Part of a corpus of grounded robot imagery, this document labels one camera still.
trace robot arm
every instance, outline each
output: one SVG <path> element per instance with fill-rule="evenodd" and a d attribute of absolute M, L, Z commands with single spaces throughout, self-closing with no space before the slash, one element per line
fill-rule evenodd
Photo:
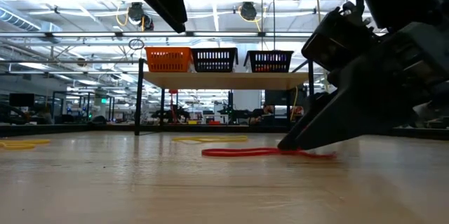
<path fill-rule="evenodd" d="M 327 14 L 302 54 L 330 72 L 337 90 L 316 100 L 279 143 L 282 150 L 385 132 L 413 120 L 414 106 L 443 95 L 439 86 L 449 79 L 447 0 L 364 1 L 389 33 L 379 37 L 366 27 L 363 0 Z"/>

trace orange object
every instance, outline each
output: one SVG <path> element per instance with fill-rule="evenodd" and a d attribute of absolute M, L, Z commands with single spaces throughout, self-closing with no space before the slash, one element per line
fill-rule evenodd
<path fill-rule="evenodd" d="M 188 72 L 192 51 L 188 47 L 147 47 L 150 72 Z"/>

